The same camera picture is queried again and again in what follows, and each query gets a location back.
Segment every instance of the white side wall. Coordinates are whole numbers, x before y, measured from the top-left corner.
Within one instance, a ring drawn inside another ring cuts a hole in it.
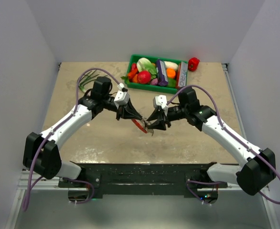
[[[280,171],[280,1],[266,0],[229,64],[249,140],[276,153]],[[280,182],[270,185],[280,200]],[[280,206],[275,206],[280,220]]]
[[[26,136],[40,131],[57,64],[24,0],[0,0],[0,229],[22,169]]]
[[[229,62],[264,0],[27,0],[60,61]]]

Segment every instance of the white radish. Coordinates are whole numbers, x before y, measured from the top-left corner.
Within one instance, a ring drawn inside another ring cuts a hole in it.
[[[173,63],[173,62],[170,62],[170,61],[164,61],[164,64],[165,64],[166,69],[172,68],[175,71],[177,71],[177,69],[178,69],[178,64],[176,64],[176,63]]]

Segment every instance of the green crate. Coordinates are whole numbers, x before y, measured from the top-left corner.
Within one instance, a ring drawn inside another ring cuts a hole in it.
[[[173,63],[176,63],[176,64],[179,64],[180,62],[188,63],[187,61],[179,61],[179,60],[172,60],[172,59],[166,59],[166,58],[158,58],[158,57],[153,57],[153,56],[145,56],[145,55],[134,54],[130,58],[129,68],[127,69],[127,74],[130,72],[131,65],[133,63],[137,63],[137,61],[142,57],[145,57],[145,58],[149,59],[149,61],[151,61],[152,63],[155,63],[158,59],[160,59],[162,61],[170,61],[170,62],[173,62]],[[176,88],[161,87],[161,86],[140,84],[140,83],[131,83],[131,82],[128,82],[128,80],[125,80],[125,84],[129,88],[136,88],[136,89],[142,89],[142,90],[153,91],[153,92],[169,93],[169,94],[175,94],[177,92]]]

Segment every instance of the wooden work surface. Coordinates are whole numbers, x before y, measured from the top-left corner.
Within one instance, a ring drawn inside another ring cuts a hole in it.
[[[58,73],[43,129],[54,125],[75,105],[75,84],[88,68],[99,67],[117,79],[126,74],[128,62],[63,62]],[[222,119],[240,133],[222,65],[201,62],[196,72],[188,72],[188,84],[204,87],[215,99]],[[213,107],[209,98],[197,90],[201,104]],[[134,107],[144,117],[153,108],[159,93],[129,89]],[[81,127],[61,148],[62,160],[76,163],[233,163],[234,158],[209,136],[190,126],[186,120],[172,122],[167,131],[144,134],[130,120],[115,119],[116,114],[104,110],[89,124]]]

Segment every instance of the red bell pepper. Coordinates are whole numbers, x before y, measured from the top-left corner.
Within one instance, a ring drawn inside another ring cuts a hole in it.
[[[136,69],[136,68],[137,68],[137,64],[136,64],[136,63],[133,63],[133,64],[131,65],[130,71],[132,71],[132,70],[134,70],[134,69]]]
[[[191,72],[194,72],[197,69],[199,62],[200,62],[200,60],[197,59],[196,57],[191,58],[188,62],[188,69]]]

